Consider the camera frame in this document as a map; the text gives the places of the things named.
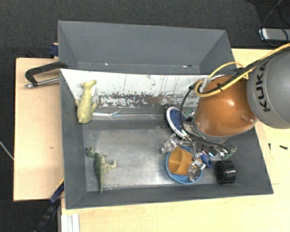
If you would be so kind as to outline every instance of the blue plastic lid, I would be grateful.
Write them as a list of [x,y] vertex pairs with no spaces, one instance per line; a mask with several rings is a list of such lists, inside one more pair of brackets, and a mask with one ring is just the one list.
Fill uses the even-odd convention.
[[[191,149],[188,146],[181,146],[181,148],[185,151],[191,152]],[[171,152],[169,152],[165,158],[165,167],[166,167],[166,171],[168,172],[168,175],[175,181],[177,181],[180,184],[184,184],[184,185],[190,185],[195,183],[196,181],[198,181],[200,179],[200,177],[203,174],[203,171],[201,172],[200,176],[194,180],[194,181],[189,181],[188,180],[188,175],[179,175],[179,174],[172,174],[169,171],[169,166],[168,166],[168,162],[169,162],[169,158],[170,158]]]

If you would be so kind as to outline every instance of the yellow cable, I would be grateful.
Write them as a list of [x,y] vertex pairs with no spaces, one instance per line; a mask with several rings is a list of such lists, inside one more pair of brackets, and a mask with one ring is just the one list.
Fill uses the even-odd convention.
[[239,66],[244,68],[244,66],[239,62],[228,62],[228,63],[225,63],[225,64],[219,66],[217,69],[215,69],[207,78],[211,78],[216,72],[220,71],[222,68],[224,68],[228,65],[231,65],[231,64],[236,64],[236,65],[239,65]]
[[[260,60],[262,60],[262,59],[264,59],[264,58],[266,58],[266,57],[269,57],[270,55],[275,54],[275,53],[277,53],[277,52],[279,52],[279,51],[281,51],[281,50],[283,50],[283,49],[285,49],[285,48],[287,48],[287,47],[290,47],[290,43],[285,44],[285,45],[282,45],[282,46],[280,46],[280,47],[274,49],[272,52],[266,54],[264,57],[260,58],[258,61],[260,61]],[[236,63],[236,62],[230,62],[230,63],[226,63],[226,64],[223,64],[223,65],[219,66],[216,70],[214,70],[214,71],[213,71],[213,72],[208,76],[208,78],[212,77],[213,74],[215,74],[218,70],[221,70],[223,67],[226,67],[227,65],[234,64],[234,63]],[[206,94],[202,94],[202,93],[200,93],[200,92],[198,91],[200,85],[203,83],[203,80],[202,80],[202,79],[199,79],[199,80],[197,80],[197,81],[194,83],[194,84],[196,85],[195,88],[194,88],[195,94],[196,94],[197,96],[199,96],[199,97],[209,97],[209,96],[216,95],[216,94],[220,93],[221,91],[223,91],[223,90],[225,90],[225,89],[231,87],[233,84],[235,84],[237,81],[239,81],[240,79],[242,79],[244,76],[246,76],[249,72],[251,72],[251,71],[252,71],[254,68],[256,68],[256,67],[257,67],[257,65],[254,66],[253,68],[251,68],[249,71],[244,72],[243,74],[241,74],[240,76],[238,76],[237,78],[235,78],[234,80],[232,80],[231,82],[229,82],[228,84],[226,84],[225,86],[220,87],[220,89],[217,89],[217,90],[215,90],[215,91],[213,91],[213,92],[206,93]]]

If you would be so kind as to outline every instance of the white cable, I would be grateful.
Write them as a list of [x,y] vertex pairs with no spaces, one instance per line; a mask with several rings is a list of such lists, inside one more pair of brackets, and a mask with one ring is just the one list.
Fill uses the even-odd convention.
[[0,145],[5,150],[5,152],[9,155],[9,157],[14,160],[14,157],[11,155],[11,153],[8,151],[8,149],[3,145],[3,143],[0,141]]

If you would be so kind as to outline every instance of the dark carpet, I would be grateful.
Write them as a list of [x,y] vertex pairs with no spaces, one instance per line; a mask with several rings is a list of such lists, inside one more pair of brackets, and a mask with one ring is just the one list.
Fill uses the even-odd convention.
[[[223,29],[233,48],[265,48],[258,29],[290,28],[290,0],[0,0],[0,139],[12,154],[14,58],[50,58],[58,20]],[[0,146],[0,232],[33,231],[47,207],[13,202],[13,161]],[[54,220],[46,231],[56,229]]]

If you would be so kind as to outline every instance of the green toy dinosaur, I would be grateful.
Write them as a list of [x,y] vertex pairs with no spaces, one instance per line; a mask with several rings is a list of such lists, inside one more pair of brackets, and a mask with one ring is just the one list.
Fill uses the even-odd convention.
[[96,153],[94,152],[93,148],[88,148],[88,147],[86,148],[86,155],[88,157],[93,157],[95,159],[93,163],[95,174],[98,178],[100,193],[102,193],[104,176],[107,171],[116,167],[116,160],[114,160],[112,165],[107,164],[105,161],[105,158],[107,157],[107,155]]
[[77,106],[77,118],[78,122],[81,124],[88,123],[92,118],[92,113],[97,108],[96,103],[92,103],[91,88],[96,84],[96,80],[90,82],[82,83],[84,88],[84,93],[80,101],[76,100],[75,104]]

